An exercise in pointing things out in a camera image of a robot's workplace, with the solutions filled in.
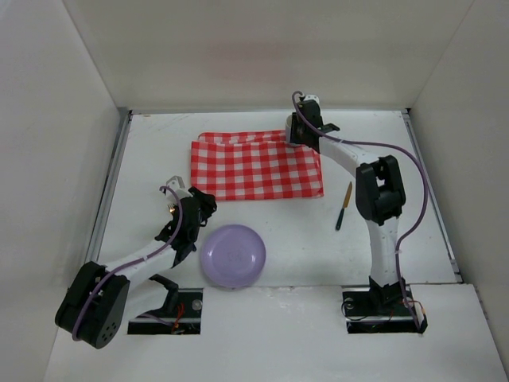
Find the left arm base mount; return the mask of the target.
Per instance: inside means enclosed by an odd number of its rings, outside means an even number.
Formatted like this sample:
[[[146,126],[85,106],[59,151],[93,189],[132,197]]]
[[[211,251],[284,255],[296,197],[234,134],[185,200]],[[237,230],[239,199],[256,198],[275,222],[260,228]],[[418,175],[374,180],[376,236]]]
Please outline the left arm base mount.
[[[129,320],[128,335],[199,335],[203,289],[180,289],[163,306]]]

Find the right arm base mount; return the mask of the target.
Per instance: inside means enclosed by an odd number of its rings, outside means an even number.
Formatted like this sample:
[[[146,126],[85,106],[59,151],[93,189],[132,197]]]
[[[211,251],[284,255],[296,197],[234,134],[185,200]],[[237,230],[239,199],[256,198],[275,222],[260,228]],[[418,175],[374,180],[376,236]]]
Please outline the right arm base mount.
[[[371,300],[368,287],[346,288],[342,298],[340,310],[348,334],[423,334],[428,328],[424,306],[413,299],[409,287],[406,288],[407,302],[397,297],[385,306],[377,306]]]

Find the purple plastic plate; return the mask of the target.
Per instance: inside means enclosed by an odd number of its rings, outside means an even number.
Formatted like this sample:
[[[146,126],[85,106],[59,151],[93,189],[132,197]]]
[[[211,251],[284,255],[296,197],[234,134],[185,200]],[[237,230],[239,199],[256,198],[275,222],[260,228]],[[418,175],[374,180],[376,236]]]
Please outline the purple plastic plate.
[[[219,287],[243,288],[254,284],[266,263],[266,246],[261,236],[241,224],[217,228],[200,249],[204,275]]]

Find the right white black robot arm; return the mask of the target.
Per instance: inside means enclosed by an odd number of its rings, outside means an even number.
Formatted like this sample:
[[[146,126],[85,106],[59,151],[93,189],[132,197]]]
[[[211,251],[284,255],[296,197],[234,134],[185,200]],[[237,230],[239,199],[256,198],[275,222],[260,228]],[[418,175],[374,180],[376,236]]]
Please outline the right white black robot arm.
[[[398,160],[365,150],[339,138],[340,128],[323,123],[315,95],[293,96],[295,111],[287,119],[286,139],[332,159],[355,180],[355,203],[364,218],[371,246],[368,296],[377,310],[402,297],[401,271],[396,261],[398,223],[406,194]]]

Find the gold fork dark handle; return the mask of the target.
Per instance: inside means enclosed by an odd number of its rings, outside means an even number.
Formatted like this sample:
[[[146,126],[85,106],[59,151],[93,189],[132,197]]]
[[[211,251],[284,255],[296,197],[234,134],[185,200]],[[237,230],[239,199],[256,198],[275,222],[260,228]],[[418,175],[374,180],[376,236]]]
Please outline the gold fork dark handle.
[[[175,204],[167,204],[167,207],[168,207],[169,213],[172,214],[172,215],[174,215],[174,214],[179,212],[179,208]]]

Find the red white checkered cloth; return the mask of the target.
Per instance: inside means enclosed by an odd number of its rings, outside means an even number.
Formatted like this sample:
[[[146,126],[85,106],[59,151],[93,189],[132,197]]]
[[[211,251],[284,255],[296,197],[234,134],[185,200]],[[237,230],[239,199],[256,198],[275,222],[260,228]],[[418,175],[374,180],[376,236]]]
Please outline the red white checkered cloth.
[[[218,201],[324,196],[321,157],[284,131],[204,132],[191,143],[191,185]]]

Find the light blue mug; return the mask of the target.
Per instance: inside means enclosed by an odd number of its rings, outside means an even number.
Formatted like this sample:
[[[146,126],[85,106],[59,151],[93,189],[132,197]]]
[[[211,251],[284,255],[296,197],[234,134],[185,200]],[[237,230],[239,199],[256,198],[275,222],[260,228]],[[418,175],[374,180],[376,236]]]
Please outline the light blue mug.
[[[286,119],[285,132],[286,132],[286,143],[290,146],[297,146],[297,138],[293,128],[294,114],[291,114]]]

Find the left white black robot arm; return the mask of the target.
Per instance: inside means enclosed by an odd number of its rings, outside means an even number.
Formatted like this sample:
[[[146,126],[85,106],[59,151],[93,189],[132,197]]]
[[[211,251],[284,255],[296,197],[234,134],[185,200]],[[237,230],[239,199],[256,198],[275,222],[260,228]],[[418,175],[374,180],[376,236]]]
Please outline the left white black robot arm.
[[[169,195],[171,220],[143,249],[109,264],[85,263],[56,311],[56,325],[95,349],[108,345],[133,301],[134,317],[151,310],[172,310],[178,285],[163,272],[180,265],[196,251],[200,229],[217,210],[214,195],[196,187],[160,188]]]

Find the gold knife green handle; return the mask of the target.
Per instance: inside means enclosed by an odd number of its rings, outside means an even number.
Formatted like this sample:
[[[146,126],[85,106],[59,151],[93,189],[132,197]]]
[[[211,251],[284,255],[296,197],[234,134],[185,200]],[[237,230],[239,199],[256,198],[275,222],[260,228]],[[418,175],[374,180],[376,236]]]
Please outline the gold knife green handle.
[[[345,196],[344,196],[344,201],[343,201],[343,204],[341,206],[340,214],[339,214],[339,216],[337,218],[337,221],[336,221],[335,230],[337,232],[341,229],[341,226],[342,226],[342,223],[343,223],[343,219],[344,219],[344,213],[345,213],[345,210],[348,207],[349,201],[351,199],[352,190],[353,190],[353,183],[350,182],[348,184],[347,191],[346,191]]]

